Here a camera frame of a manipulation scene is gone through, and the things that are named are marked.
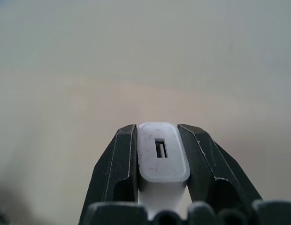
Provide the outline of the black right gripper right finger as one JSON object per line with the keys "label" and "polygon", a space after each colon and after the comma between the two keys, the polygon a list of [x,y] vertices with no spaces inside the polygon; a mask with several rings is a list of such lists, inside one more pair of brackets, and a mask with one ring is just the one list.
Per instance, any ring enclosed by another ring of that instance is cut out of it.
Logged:
{"label": "black right gripper right finger", "polygon": [[178,129],[187,155],[188,189],[193,202],[210,206],[251,206],[261,199],[238,162],[205,130],[180,124]]}

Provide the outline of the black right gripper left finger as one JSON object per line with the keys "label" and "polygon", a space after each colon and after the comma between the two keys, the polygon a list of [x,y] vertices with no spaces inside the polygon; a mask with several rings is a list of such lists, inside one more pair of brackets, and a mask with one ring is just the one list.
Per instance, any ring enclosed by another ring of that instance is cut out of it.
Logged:
{"label": "black right gripper left finger", "polygon": [[93,169],[78,225],[93,203],[138,201],[137,159],[137,126],[126,125],[117,130]]}

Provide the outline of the white USB charger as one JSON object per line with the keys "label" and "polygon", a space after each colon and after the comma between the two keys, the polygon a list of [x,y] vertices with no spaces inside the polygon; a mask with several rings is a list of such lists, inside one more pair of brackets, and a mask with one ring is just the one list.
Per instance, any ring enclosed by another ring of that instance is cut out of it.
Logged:
{"label": "white USB charger", "polygon": [[190,168],[177,125],[145,122],[137,129],[138,202],[148,218],[176,211],[185,192]]}

